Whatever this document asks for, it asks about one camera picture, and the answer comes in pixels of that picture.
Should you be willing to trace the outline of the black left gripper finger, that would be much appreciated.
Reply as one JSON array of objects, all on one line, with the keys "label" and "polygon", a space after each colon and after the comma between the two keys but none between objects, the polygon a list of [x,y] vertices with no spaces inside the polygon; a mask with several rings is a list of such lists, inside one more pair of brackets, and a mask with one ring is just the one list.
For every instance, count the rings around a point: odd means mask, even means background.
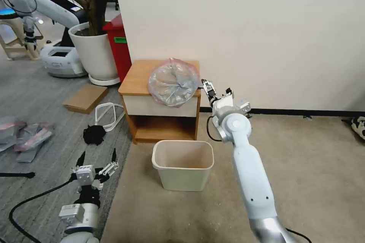
[{"label": "black left gripper finger", "polygon": [[80,168],[81,166],[83,166],[83,164],[84,164],[84,159],[85,159],[85,155],[86,155],[86,152],[83,152],[83,153],[81,154],[81,156],[78,158],[78,160],[77,160],[77,162],[76,162],[76,165],[75,165],[74,167],[72,167],[72,168],[71,168],[71,171],[72,171],[72,173],[73,173],[73,174],[75,174],[75,173],[79,170],[79,168]]},{"label": "black left gripper finger", "polygon": [[117,160],[116,149],[114,148],[112,153],[111,162],[108,163],[102,170],[100,170],[97,174],[97,180],[100,183],[106,182],[114,172],[119,168],[119,163]]}]

